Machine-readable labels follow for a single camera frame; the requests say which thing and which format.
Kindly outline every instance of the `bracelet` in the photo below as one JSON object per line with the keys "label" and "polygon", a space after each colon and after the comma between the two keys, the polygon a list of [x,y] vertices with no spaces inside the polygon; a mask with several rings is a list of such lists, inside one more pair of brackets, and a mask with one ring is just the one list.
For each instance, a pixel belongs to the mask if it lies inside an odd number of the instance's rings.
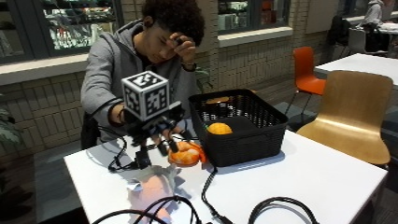
{"label": "bracelet", "polygon": [[181,62],[182,65],[195,65],[195,63],[183,63]]}

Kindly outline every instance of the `window frame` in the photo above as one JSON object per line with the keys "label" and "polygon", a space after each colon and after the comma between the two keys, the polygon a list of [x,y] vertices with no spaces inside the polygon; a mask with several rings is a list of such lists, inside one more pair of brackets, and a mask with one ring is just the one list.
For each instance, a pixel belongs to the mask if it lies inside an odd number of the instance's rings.
{"label": "window frame", "polygon": [[[121,0],[110,0],[114,8],[117,27],[123,26],[123,13]],[[86,53],[90,46],[75,49],[55,49],[47,31],[47,20],[39,0],[6,0],[9,14],[14,23],[19,42],[23,49],[22,55],[0,58],[0,65],[18,63],[27,60],[41,60],[53,57]]]}

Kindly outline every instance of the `orange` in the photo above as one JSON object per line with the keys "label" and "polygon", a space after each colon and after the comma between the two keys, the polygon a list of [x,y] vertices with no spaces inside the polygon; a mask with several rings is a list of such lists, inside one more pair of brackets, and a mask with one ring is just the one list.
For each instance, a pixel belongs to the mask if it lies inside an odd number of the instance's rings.
{"label": "orange", "polygon": [[224,123],[213,123],[207,128],[209,133],[226,134],[231,133],[231,128]]}
{"label": "orange", "polygon": [[228,97],[227,96],[223,96],[223,97],[218,97],[218,98],[214,98],[214,99],[209,99],[206,101],[206,104],[207,105],[211,105],[211,104],[218,104],[218,103],[224,103],[228,101]]}

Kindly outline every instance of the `black cable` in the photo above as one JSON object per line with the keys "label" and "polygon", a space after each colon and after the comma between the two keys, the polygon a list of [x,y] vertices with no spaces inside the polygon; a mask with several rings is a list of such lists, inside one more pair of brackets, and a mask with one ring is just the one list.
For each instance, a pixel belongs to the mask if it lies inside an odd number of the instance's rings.
{"label": "black cable", "polygon": [[186,140],[185,138],[182,138],[182,137],[177,137],[177,136],[174,136],[174,135],[173,135],[173,138],[177,138],[177,139],[179,139],[179,140],[182,140],[182,141]]}
{"label": "black cable", "polygon": [[115,211],[113,213],[109,213],[106,215],[103,215],[102,217],[99,217],[91,224],[98,224],[99,222],[102,222],[105,219],[110,218],[110,217],[114,217],[119,214],[137,214],[137,215],[141,215],[143,217],[149,217],[150,220],[155,220],[157,222],[159,222],[159,224],[166,224],[158,217],[155,217],[154,215],[151,215],[150,213],[143,213],[142,211],[139,210],[134,210],[134,209],[125,209],[125,210],[121,210],[121,211]]}
{"label": "black cable", "polygon": [[215,173],[218,172],[216,166],[214,166],[214,170],[211,172],[211,174],[209,175],[209,178],[203,184],[202,187],[202,191],[201,191],[201,200],[205,203],[205,205],[207,206],[209,210],[210,210],[210,214],[214,218],[218,219],[220,224],[232,224],[232,222],[227,219],[227,217],[222,216],[218,211],[215,210],[215,208],[213,207],[213,205],[209,203],[207,199],[206,199],[206,191],[210,187],[211,181],[214,179]]}
{"label": "black cable", "polygon": [[110,173],[114,173],[114,172],[117,172],[117,171],[119,171],[119,170],[123,170],[123,169],[127,167],[127,165],[129,165],[129,164],[126,164],[125,166],[122,166],[122,165],[121,165],[121,161],[119,161],[119,158],[121,158],[121,156],[122,156],[122,154],[123,154],[123,152],[125,152],[125,150],[126,150],[126,141],[125,141],[123,137],[122,137],[118,133],[114,132],[114,130],[111,130],[111,129],[109,129],[109,128],[105,128],[103,126],[98,126],[98,130],[102,130],[102,131],[105,131],[105,132],[107,132],[107,133],[113,133],[113,134],[117,135],[117,136],[121,138],[121,140],[123,141],[122,149],[121,149],[121,151],[117,153],[117,155],[113,157],[113,161],[111,161],[111,162],[109,163],[109,165],[107,165],[107,171],[109,171]]}
{"label": "black cable", "polygon": [[147,212],[150,211],[150,209],[151,209],[158,203],[163,202],[163,203],[161,204],[161,206],[158,207],[157,212],[155,212],[153,215],[155,215],[155,214],[158,213],[158,211],[161,210],[162,206],[163,206],[166,203],[169,203],[170,201],[173,201],[173,200],[174,200],[175,202],[183,202],[183,203],[186,203],[186,205],[190,207],[191,212],[193,212],[193,214],[194,214],[194,216],[195,216],[197,224],[199,224],[199,223],[201,223],[199,215],[198,215],[198,213],[197,213],[197,210],[195,210],[194,206],[191,205],[191,203],[189,202],[189,200],[187,200],[186,198],[179,197],[179,196],[177,196],[177,195],[174,195],[174,196],[171,196],[171,197],[161,198],[161,199],[158,199],[157,201],[154,201],[154,202],[146,207],[146,209],[142,211],[142,214],[138,216],[138,218],[135,219],[135,222],[134,222],[133,224],[138,224],[138,222],[141,221],[143,215],[147,214]]}
{"label": "black cable", "polygon": [[254,224],[255,219],[256,219],[256,217],[258,217],[262,209],[264,207],[267,207],[271,202],[275,202],[275,201],[279,201],[279,202],[283,202],[283,203],[295,204],[306,212],[306,214],[307,214],[307,216],[310,218],[311,224],[319,224],[316,222],[315,218],[314,218],[314,215],[312,215],[312,212],[311,212],[310,208],[300,201],[298,201],[298,200],[295,200],[292,198],[287,198],[287,197],[272,197],[272,198],[268,198],[267,200],[262,201],[255,206],[255,208],[252,209],[252,212],[251,212],[250,217],[248,217],[248,224]]}

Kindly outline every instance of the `white table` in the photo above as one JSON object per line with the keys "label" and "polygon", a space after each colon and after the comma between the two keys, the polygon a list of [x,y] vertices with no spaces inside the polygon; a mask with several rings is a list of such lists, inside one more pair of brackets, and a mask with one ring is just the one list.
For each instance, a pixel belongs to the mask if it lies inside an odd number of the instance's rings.
{"label": "white table", "polygon": [[383,30],[379,29],[382,34],[387,34],[387,35],[398,35],[398,30]]}
{"label": "white table", "polygon": [[398,90],[398,60],[366,54],[352,54],[330,63],[318,65],[312,71],[327,74],[330,71],[346,70],[378,74],[392,79],[394,89]]}
{"label": "white table", "polygon": [[[110,142],[65,157],[89,222],[129,208],[125,179],[137,171],[110,174],[106,170],[118,150],[117,143]],[[133,158],[134,148],[126,154]],[[149,156],[153,164],[167,165],[157,150],[150,150]],[[181,168],[178,177],[183,181],[177,181],[182,182],[178,188],[190,194],[202,223],[216,223],[199,198],[210,167],[198,163]],[[235,224],[247,223],[255,205],[274,196],[299,200],[312,210],[319,223],[344,224],[354,220],[386,174],[386,170],[286,131],[276,156],[218,168],[206,196],[219,214]],[[282,205],[292,209],[272,208],[260,214],[255,223],[310,223],[299,207]],[[173,223],[189,223],[190,209],[183,203],[177,207],[171,211]],[[127,219],[127,215],[119,215],[102,223],[126,223]]]}

